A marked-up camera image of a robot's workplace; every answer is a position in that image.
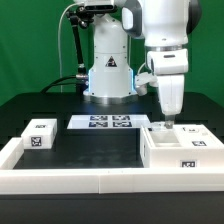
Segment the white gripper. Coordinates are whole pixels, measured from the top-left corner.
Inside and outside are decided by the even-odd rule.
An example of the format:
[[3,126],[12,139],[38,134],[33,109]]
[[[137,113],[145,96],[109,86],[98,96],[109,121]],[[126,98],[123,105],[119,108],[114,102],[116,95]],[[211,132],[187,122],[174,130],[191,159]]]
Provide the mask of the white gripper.
[[184,95],[184,75],[163,75],[157,77],[158,96],[165,127],[172,129],[175,116],[181,112]]

